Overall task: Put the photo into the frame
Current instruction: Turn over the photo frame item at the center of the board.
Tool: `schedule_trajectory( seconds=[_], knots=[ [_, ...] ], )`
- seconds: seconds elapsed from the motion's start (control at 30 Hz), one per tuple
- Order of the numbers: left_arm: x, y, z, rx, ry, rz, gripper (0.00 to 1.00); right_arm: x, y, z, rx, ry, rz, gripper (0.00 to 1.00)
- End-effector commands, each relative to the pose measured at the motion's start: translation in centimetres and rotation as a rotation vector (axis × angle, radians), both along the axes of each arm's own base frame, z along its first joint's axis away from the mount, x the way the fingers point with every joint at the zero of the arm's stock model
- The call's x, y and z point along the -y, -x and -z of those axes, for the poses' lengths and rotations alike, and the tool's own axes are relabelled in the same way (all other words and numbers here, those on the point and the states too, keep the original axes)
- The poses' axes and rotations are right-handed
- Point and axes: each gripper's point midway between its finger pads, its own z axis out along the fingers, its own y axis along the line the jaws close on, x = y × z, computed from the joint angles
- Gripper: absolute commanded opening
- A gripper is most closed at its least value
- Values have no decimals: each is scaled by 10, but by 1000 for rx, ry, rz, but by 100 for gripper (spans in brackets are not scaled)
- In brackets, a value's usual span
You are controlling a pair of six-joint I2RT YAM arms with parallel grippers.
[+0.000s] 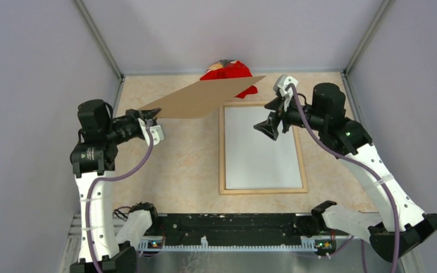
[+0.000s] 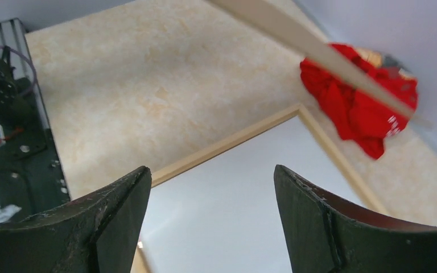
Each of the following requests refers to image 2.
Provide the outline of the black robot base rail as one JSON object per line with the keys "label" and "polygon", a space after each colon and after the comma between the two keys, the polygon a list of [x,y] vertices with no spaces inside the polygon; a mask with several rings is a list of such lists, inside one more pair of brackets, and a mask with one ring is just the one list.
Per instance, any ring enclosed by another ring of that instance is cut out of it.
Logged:
{"label": "black robot base rail", "polygon": [[25,34],[17,18],[0,22],[0,222],[71,199]]}

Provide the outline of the brown cardboard backing board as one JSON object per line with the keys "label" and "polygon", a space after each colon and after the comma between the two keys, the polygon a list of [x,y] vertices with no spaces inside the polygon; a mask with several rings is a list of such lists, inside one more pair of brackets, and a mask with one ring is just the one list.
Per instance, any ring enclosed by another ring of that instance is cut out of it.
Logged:
{"label": "brown cardboard backing board", "polygon": [[432,123],[415,114],[412,107],[388,92],[383,86],[367,76],[343,55],[323,43],[300,21],[287,15],[275,5],[260,0],[216,0],[208,3],[230,16],[242,21],[279,44],[304,54],[331,74],[363,91],[395,113],[426,128]]}

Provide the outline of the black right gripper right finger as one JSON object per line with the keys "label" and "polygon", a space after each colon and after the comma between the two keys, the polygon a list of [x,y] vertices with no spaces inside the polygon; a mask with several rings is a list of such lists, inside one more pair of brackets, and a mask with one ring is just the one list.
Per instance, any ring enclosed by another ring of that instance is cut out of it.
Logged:
{"label": "black right gripper right finger", "polygon": [[274,170],[293,272],[437,272],[437,227],[354,204],[283,165]]}

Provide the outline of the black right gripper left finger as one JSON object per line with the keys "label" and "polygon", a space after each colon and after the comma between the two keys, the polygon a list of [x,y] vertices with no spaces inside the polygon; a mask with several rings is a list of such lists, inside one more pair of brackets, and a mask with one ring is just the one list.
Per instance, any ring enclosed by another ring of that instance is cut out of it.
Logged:
{"label": "black right gripper left finger", "polygon": [[141,166],[115,182],[0,224],[0,272],[130,272],[151,191]]}

